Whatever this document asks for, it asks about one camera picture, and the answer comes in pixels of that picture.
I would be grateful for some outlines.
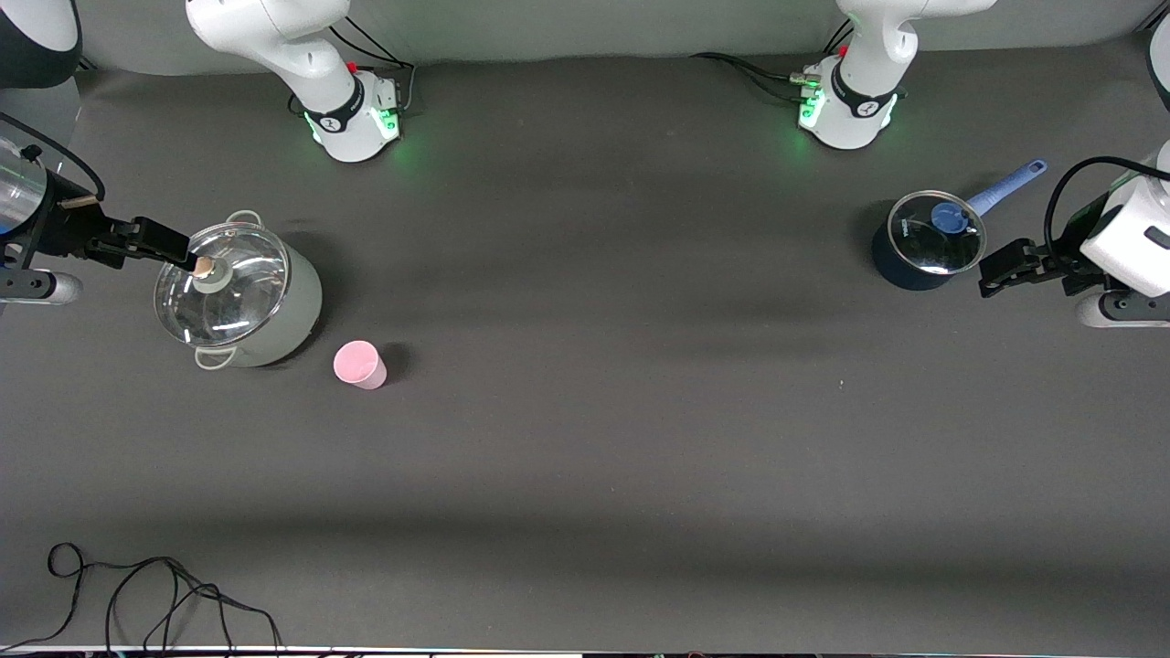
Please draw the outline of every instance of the blue handle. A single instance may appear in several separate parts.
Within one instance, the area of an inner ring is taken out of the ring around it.
[[[1048,171],[1048,163],[1039,159],[1032,160],[1013,171],[1007,178],[971,197],[968,204],[971,205],[976,214],[983,217],[987,211],[996,207],[996,204],[1006,199],[1012,192],[1032,183],[1046,171]]]

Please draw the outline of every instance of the glass pot lid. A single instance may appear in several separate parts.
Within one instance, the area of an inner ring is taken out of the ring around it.
[[[248,336],[280,308],[289,285],[289,254],[254,224],[220,224],[191,239],[197,276],[166,265],[154,285],[154,313],[168,334],[193,348],[222,347]]]
[[[986,248],[978,213],[947,192],[915,192],[902,198],[890,211],[887,228],[899,258],[929,274],[970,269]]]

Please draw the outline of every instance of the black cable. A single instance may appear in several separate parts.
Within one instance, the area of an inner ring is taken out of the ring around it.
[[[1057,269],[1059,269],[1060,273],[1064,274],[1065,276],[1073,280],[1082,280],[1082,277],[1080,274],[1076,274],[1069,261],[1065,260],[1066,256],[1064,254],[1057,253],[1054,248],[1055,240],[1052,239],[1052,219],[1057,214],[1057,204],[1060,201],[1060,194],[1065,191],[1065,186],[1068,185],[1068,181],[1072,180],[1072,178],[1076,176],[1076,173],[1083,170],[1085,167],[1095,164],[1112,164],[1128,169],[1130,171],[1136,171],[1137,173],[1141,173],[1143,176],[1150,176],[1152,178],[1157,178],[1159,180],[1170,180],[1170,172],[1162,171],[1159,169],[1154,169],[1151,166],[1143,165],[1142,163],[1137,163],[1134,160],[1128,160],[1126,158],[1117,158],[1114,156],[1097,156],[1095,158],[1088,158],[1074,164],[1072,169],[1065,172],[1065,176],[1061,177],[1060,183],[1057,183],[1057,187],[1052,191],[1052,197],[1048,199],[1048,207],[1044,212],[1044,246],[1048,251],[1048,254],[1052,256],[1053,262],[1057,263]]]
[[[386,56],[391,59],[391,61],[398,62],[402,67],[407,67],[407,68],[412,68],[412,69],[414,68],[414,64],[412,64],[411,62],[404,62],[402,60],[399,60],[398,57],[395,57],[394,54],[391,53],[390,50],[387,50],[385,46],[383,46],[381,43],[379,43],[377,39],[370,36],[369,32],[362,29],[362,26],[359,26],[353,19],[351,19],[349,16],[345,16],[345,22],[347,22],[351,26],[353,26],[353,29],[360,32],[362,36],[365,36],[366,40],[370,41],[370,43],[373,43],[376,48],[378,48],[379,50],[381,50],[383,53],[385,53]]]
[[[333,36],[336,36],[338,39],[338,41],[340,41],[342,43],[349,46],[350,48],[353,48],[358,53],[362,53],[363,55],[366,55],[369,57],[373,57],[373,59],[376,59],[376,60],[378,60],[380,62],[386,62],[386,63],[390,63],[390,64],[394,64],[394,66],[397,66],[398,68],[401,68],[401,69],[412,69],[412,68],[414,68],[414,64],[412,64],[411,62],[404,62],[402,60],[399,60],[398,57],[395,57],[390,50],[387,50],[385,47],[383,47],[381,43],[379,43],[376,39],[373,39],[372,36],[370,36],[370,33],[367,33],[366,30],[362,29],[362,27],[358,26],[356,22],[353,22],[351,19],[349,19],[346,16],[345,20],[347,20],[350,22],[350,25],[352,25],[355,28],[357,28],[357,30],[360,32],[366,39],[369,39],[370,42],[373,43],[379,50],[381,50],[383,53],[385,53],[386,56],[381,56],[381,55],[379,55],[377,53],[371,53],[370,50],[366,50],[365,48],[358,46],[357,43],[353,43],[349,39],[345,39],[345,36],[343,36],[342,33],[337,32],[336,27],[330,27],[329,32],[331,32],[333,34]]]
[[[77,165],[83,172],[85,172],[85,176],[88,176],[89,179],[94,181],[94,187],[97,187],[97,191],[94,193],[94,196],[97,197],[97,200],[98,201],[105,200],[105,184],[102,183],[102,179],[97,176],[97,172],[94,171],[92,167],[90,167],[88,164],[85,164],[85,160],[78,158],[77,156],[74,155],[73,151],[70,151],[69,149],[66,149],[61,144],[57,144],[57,142],[55,139],[50,138],[49,136],[44,135],[40,130],[36,130],[35,128],[26,124],[25,122],[22,122],[20,119],[13,118],[12,116],[9,116],[9,115],[7,115],[5,112],[0,112],[0,121],[4,121],[5,123],[9,123],[9,124],[19,128],[20,130],[23,130],[28,135],[30,135],[30,136],[40,139],[41,142],[44,142],[49,146],[51,146],[54,151],[56,151],[56,152],[61,153],[62,156],[69,158],[69,162],[71,162],[73,164]]]
[[[820,52],[827,55],[828,52],[833,49],[833,41],[837,40],[837,37],[841,34],[841,30],[848,27],[851,22],[853,21],[851,21],[849,19],[845,19],[845,22],[841,23],[841,27],[837,28],[837,32],[833,33],[833,36],[828,37],[828,41],[825,42],[825,47],[821,48]]]
[[[838,39],[832,46],[828,47],[828,50],[825,52],[832,53],[833,50],[837,50],[837,48],[840,47],[841,43],[845,43],[845,40],[848,39],[851,34],[853,34],[853,27],[849,27],[849,29],[845,30],[845,34],[842,34],[841,37]]]
[[[695,53],[694,55],[691,55],[691,57],[696,57],[700,60],[716,60],[720,62],[727,62],[734,67],[750,70],[751,73],[760,77],[766,77],[769,80],[776,80],[779,82],[789,82],[787,75],[772,73],[768,69],[757,67],[756,64],[749,62],[748,60],[744,60],[743,57],[736,57],[735,55],[728,55],[725,53]]]
[[[71,571],[67,571],[67,573],[57,570],[57,568],[55,566],[55,562],[56,562],[57,551],[61,550],[61,549],[69,549],[69,550],[71,550],[74,553],[74,556],[77,558],[77,568],[76,569],[74,569]],[[47,564],[48,564],[49,574],[53,575],[54,577],[57,577],[57,578],[74,578],[74,591],[73,591],[73,597],[71,597],[70,604],[69,604],[69,614],[66,616],[64,622],[61,623],[61,626],[57,628],[57,630],[54,631],[53,633],[50,633],[48,636],[44,636],[44,637],[37,637],[37,638],[26,639],[26,640],[22,640],[22,642],[18,642],[16,644],[13,644],[13,645],[9,645],[9,646],[5,646],[4,649],[0,649],[0,653],[5,653],[7,651],[12,651],[13,649],[16,649],[16,647],[20,647],[20,646],[25,646],[26,644],[32,644],[32,643],[36,643],[36,642],[48,642],[48,640],[57,637],[62,632],[64,632],[64,630],[73,622],[74,616],[77,614],[77,599],[81,596],[81,585],[82,585],[82,581],[83,581],[83,578],[85,576],[85,573],[88,570],[90,570],[90,569],[99,567],[99,568],[104,568],[104,569],[129,570],[130,571],[129,574],[126,574],[126,576],[124,578],[122,578],[122,581],[115,588],[113,594],[110,596],[110,601],[106,603],[106,606],[105,606],[105,628],[104,628],[104,631],[105,631],[105,636],[104,636],[105,637],[105,650],[106,650],[106,656],[112,656],[113,646],[112,646],[112,642],[111,642],[111,638],[110,638],[110,635],[111,635],[110,633],[110,626],[111,626],[111,622],[112,622],[112,618],[113,618],[113,610],[115,610],[115,606],[117,605],[117,602],[118,602],[118,596],[122,594],[123,588],[125,588],[126,584],[136,575],[138,575],[142,570],[144,570],[147,567],[151,567],[153,564],[164,564],[170,570],[171,578],[172,578],[172,585],[173,587],[172,587],[172,595],[171,595],[171,608],[166,611],[166,615],[161,619],[159,619],[159,623],[154,624],[154,626],[150,630],[150,632],[146,633],[146,637],[143,638],[144,651],[146,650],[146,645],[149,644],[150,638],[158,630],[159,625],[163,625],[163,651],[161,651],[161,654],[165,654],[166,647],[167,647],[167,644],[168,644],[168,640],[170,640],[168,635],[170,635],[170,629],[171,629],[171,619],[174,616],[174,614],[192,596],[195,596],[195,597],[199,597],[199,598],[207,598],[209,601],[214,601],[219,605],[220,629],[223,631],[223,639],[227,643],[229,650],[232,650],[235,646],[235,643],[232,640],[232,636],[228,632],[227,616],[225,615],[225,606],[234,608],[236,610],[242,610],[245,612],[255,612],[257,615],[263,616],[264,619],[267,619],[269,630],[273,633],[273,649],[274,649],[274,651],[280,651],[280,647],[283,646],[283,644],[284,644],[284,640],[281,638],[280,629],[276,628],[276,621],[273,618],[271,615],[269,615],[264,610],[261,610],[259,608],[253,608],[250,605],[246,605],[246,604],[240,603],[239,601],[234,599],[234,598],[227,596],[214,583],[205,583],[205,582],[200,581],[199,578],[197,578],[193,575],[191,575],[191,571],[187,571],[186,567],[184,567],[181,562],[179,562],[178,560],[176,560],[173,557],[168,557],[168,556],[147,557],[146,560],[143,560],[143,561],[139,561],[139,562],[135,562],[133,564],[112,564],[112,563],[109,563],[109,562],[85,562],[84,555],[82,554],[81,549],[77,548],[76,544],[74,544],[71,542],[62,542],[62,543],[58,543],[58,544],[56,544],[56,546],[54,546],[53,548],[49,549],[49,556],[48,556],[48,560],[47,560]],[[178,594],[179,594],[179,581],[183,581],[183,583],[186,584],[187,589],[188,589],[187,594],[185,594],[181,598],[178,596]]]
[[[290,115],[298,117],[302,114],[304,114],[304,105],[301,105],[301,111],[294,110],[292,101],[296,101],[297,104],[301,104],[301,100],[296,97],[296,94],[289,94],[289,100],[287,103],[284,103],[284,108],[289,111]]]
[[[735,67],[737,71],[742,73],[752,84],[755,84],[760,91],[768,94],[772,98],[777,98],[794,104],[800,104],[804,101],[803,98],[798,98],[796,96],[780,94],[779,91],[772,89],[771,87],[768,87],[766,84],[764,84],[763,81],[756,77],[758,75],[771,82],[787,82],[789,76],[786,75],[771,73],[766,69],[757,67],[756,64],[752,64],[746,60],[736,57],[734,55],[725,55],[723,53],[696,53],[691,55],[691,57],[701,60],[715,60],[718,62],[725,62],[728,64],[731,64],[732,67]]]
[[[1155,8],[1154,12],[1150,13],[1150,15],[1147,16],[1144,21],[1142,21],[1142,25],[1138,26],[1137,30],[1151,29],[1154,26],[1158,25],[1158,22],[1161,22],[1162,19],[1164,19],[1166,16],[1168,12],[1170,12],[1170,7],[1157,7],[1157,8]]]

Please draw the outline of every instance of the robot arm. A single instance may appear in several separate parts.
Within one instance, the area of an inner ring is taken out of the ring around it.
[[[312,35],[349,9],[349,0],[193,0],[187,19],[213,49],[261,63],[307,110],[328,112],[350,100],[355,81],[337,49]]]
[[[73,75],[81,29],[71,0],[0,0],[0,88],[46,88]],[[67,149],[7,114],[0,119],[75,160],[97,187],[91,193],[39,162],[41,150],[0,138],[0,311],[7,303],[64,304],[81,293],[69,274],[32,269],[37,253],[121,268],[126,258],[194,267],[187,238],[146,218],[122,221],[99,206],[97,174]]]
[[[1163,21],[1154,35],[1149,68],[1170,109],[1168,25]],[[1060,238],[1053,239],[1052,215],[1060,193],[1076,172],[1093,164],[1123,166],[1129,173],[1074,214]],[[1014,240],[980,261],[982,295],[1061,279],[1068,296],[1104,289],[1079,302],[1076,314],[1086,325],[1170,328],[1170,142],[1151,164],[1102,156],[1073,166],[1048,204],[1044,245]]]
[[[918,53],[910,21],[961,16],[990,8],[996,0],[837,0],[854,25],[845,56],[830,55],[805,68],[830,81],[799,119],[800,128],[834,149],[868,145],[889,123],[902,76]]]
[[[312,36],[344,19],[350,0],[187,0],[186,7],[204,43],[257,62],[289,85],[333,158],[365,160],[398,138],[393,81],[351,71],[331,43]]]

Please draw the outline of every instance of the pink plastic cup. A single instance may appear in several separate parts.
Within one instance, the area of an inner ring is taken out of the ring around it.
[[[333,357],[333,373],[346,384],[372,391],[386,383],[386,364],[378,348],[365,341],[345,343]]]

